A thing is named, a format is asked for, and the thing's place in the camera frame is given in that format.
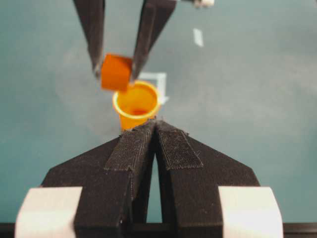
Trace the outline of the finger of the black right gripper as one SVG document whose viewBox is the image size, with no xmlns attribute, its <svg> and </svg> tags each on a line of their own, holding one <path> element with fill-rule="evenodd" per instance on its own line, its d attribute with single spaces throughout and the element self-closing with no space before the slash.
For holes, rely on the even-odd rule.
<svg viewBox="0 0 317 238">
<path fill-rule="evenodd" d="M 103 63 L 106 2 L 104 0 L 74 0 L 73 3 L 87 42 L 93 74 L 99 78 Z"/>
</svg>

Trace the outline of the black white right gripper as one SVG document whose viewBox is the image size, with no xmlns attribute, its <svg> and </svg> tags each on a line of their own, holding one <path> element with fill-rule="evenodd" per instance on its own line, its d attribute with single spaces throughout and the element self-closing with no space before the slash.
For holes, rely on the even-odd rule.
<svg viewBox="0 0 317 238">
<path fill-rule="evenodd" d="M 215 0 L 184 0 L 195 8 L 212 7 Z M 152 47 L 159 38 L 176 8 L 174 0 L 145 0 L 142 4 L 135 50 L 132 58 L 129 82 L 133 83 L 141 73 Z"/>
</svg>

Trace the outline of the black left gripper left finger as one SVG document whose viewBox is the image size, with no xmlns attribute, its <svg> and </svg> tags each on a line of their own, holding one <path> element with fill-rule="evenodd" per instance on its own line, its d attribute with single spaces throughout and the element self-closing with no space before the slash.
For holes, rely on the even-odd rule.
<svg viewBox="0 0 317 238">
<path fill-rule="evenodd" d="M 152 139 L 148 121 L 118 138 L 51 168 L 42 187 L 82 187 L 76 228 L 121 228 L 125 221 L 147 218 Z"/>
</svg>

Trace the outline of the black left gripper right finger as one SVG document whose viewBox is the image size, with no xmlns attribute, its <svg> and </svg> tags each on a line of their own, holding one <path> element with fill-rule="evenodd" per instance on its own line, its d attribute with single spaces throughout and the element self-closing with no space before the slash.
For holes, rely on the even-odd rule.
<svg viewBox="0 0 317 238">
<path fill-rule="evenodd" d="M 253 170 L 159 120 L 157 161 L 162 220 L 178 227 L 220 227 L 219 186 L 259 186 Z"/>
</svg>

